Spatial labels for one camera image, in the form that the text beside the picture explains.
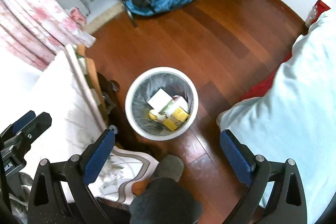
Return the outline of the pink floral curtain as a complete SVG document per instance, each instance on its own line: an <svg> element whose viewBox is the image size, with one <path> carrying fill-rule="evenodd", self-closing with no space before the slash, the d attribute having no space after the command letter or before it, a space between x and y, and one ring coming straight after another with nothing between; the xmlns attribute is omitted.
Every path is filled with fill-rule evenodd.
<svg viewBox="0 0 336 224"><path fill-rule="evenodd" d="M1 0L1 52L40 71L66 45L95 41L55 0Z"/></svg>

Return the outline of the light blue bedding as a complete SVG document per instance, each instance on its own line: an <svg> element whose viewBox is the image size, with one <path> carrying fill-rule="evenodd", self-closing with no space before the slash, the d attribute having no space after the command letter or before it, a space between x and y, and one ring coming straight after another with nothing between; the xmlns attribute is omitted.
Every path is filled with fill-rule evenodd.
<svg viewBox="0 0 336 224"><path fill-rule="evenodd" d="M293 44L262 97L242 100L218 116L254 154L293 159L315 223L335 195L335 10L323 12Z"/></svg>

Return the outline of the white patterned tablecloth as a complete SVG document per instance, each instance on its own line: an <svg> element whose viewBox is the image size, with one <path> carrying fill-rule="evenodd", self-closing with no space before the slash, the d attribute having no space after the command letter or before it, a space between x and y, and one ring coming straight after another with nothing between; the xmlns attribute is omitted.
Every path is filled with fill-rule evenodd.
<svg viewBox="0 0 336 224"><path fill-rule="evenodd" d="M1 128L28 111L46 112L52 119L25 155L23 172L31 177L42 159L67 161L97 140L106 129L97 101L84 76L84 59L72 46L60 51L44 71L10 53L1 54ZM89 189L95 197L130 205L133 184L148 179L157 165L146 153L114 147Z"/></svg>

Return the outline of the grey slipper foot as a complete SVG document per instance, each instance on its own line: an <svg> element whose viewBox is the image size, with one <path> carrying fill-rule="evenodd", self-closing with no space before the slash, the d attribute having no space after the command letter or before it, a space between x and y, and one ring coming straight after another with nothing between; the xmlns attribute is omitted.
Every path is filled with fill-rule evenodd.
<svg viewBox="0 0 336 224"><path fill-rule="evenodd" d="M155 171L150 177L150 180L157 180L160 178L169 178L175 182L179 182L183 170L184 170L183 161L175 155L167 155L159 162Z"/></svg>

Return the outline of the red blanket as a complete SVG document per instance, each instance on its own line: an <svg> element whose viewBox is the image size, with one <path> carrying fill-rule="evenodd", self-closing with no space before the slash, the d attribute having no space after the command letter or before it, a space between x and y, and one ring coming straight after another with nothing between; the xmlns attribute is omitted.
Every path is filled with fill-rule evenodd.
<svg viewBox="0 0 336 224"><path fill-rule="evenodd" d="M287 62L291 57L292 57L292 53L290 51L286 55L284 60L280 63L280 65ZM239 99L239 102L243 101L243 100L251 99L251 98L254 98L254 97L263 97L267 93L267 91L272 87L275 75L276 75L280 65L270 75L268 75L264 80L262 80L257 85L250 88L250 90L248 92L246 92Z"/></svg>

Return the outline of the yellow carton box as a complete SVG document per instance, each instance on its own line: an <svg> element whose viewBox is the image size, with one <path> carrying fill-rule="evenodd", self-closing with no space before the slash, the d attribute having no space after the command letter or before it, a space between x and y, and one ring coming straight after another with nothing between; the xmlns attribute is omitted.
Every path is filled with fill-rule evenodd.
<svg viewBox="0 0 336 224"><path fill-rule="evenodd" d="M176 110L168 115L162 122L162 124L167 127L170 131L175 131L181 127L189 118L188 112L183 110L181 107L177 107Z"/></svg>

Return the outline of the white barcode carton box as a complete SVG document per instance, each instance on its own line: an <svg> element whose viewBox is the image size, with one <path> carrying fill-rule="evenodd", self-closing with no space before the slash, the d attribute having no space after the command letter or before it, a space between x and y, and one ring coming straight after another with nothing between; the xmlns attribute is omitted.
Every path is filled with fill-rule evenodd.
<svg viewBox="0 0 336 224"><path fill-rule="evenodd" d="M163 89L159 89L149 100L150 107L160 112L173 98Z"/></svg>

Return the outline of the yellow snack bag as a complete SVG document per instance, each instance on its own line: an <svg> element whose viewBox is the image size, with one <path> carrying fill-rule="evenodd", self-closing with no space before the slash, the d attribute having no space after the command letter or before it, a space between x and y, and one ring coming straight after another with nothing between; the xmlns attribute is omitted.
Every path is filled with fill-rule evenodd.
<svg viewBox="0 0 336 224"><path fill-rule="evenodd" d="M159 114L159 112L157 112L156 110L154 109L151 109L149 111L149 118L151 120L154 120L156 122L159 122L159 123L162 123L165 119L166 119L166 116L165 115L162 115L162 114Z"/></svg>

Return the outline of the white trash bin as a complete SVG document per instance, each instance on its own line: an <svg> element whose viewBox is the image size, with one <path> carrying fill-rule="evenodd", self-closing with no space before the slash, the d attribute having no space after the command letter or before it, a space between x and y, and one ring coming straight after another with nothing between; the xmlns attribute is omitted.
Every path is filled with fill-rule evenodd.
<svg viewBox="0 0 336 224"><path fill-rule="evenodd" d="M165 141L184 134L198 112L198 93L191 79L175 68L150 69L131 84L125 113L136 133Z"/></svg>

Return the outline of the green white medicine box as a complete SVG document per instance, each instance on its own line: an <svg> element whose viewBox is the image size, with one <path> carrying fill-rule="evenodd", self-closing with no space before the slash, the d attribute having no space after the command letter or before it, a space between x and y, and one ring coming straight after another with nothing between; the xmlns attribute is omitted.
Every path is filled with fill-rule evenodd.
<svg viewBox="0 0 336 224"><path fill-rule="evenodd" d="M178 108L189 113L187 101L182 96L173 96L171 101L159 112L159 114L171 116Z"/></svg>

